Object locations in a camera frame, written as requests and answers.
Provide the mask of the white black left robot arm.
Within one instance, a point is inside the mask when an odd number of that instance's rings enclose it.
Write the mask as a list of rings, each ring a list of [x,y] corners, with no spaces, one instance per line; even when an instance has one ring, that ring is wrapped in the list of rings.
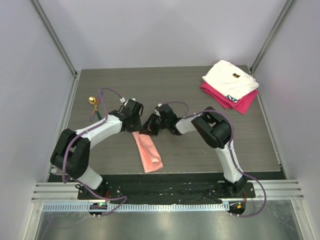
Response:
[[[123,103],[119,110],[111,111],[98,122],[73,131],[62,131],[50,158],[50,163],[66,175],[89,187],[89,194],[100,200],[107,192],[101,175],[89,166],[91,149],[106,138],[120,132],[141,129],[144,106],[134,98]]]

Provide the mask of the pink satin napkin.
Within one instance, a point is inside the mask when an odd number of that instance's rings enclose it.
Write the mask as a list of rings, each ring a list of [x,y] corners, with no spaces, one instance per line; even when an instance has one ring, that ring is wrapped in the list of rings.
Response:
[[[152,173],[163,168],[162,158],[149,135],[139,133],[138,131],[132,133],[141,159],[144,172]]]

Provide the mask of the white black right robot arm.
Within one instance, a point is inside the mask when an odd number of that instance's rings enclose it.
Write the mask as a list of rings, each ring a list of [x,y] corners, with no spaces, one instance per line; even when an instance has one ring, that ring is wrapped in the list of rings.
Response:
[[[225,115],[208,106],[198,113],[178,117],[169,104],[159,104],[139,133],[157,136],[160,130],[168,130],[174,136],[198,132],[204,142],[215,149],[223,169],[226,193],[233,198],[243,193],[247,177],[239,168],[233,144],[234,128]]]

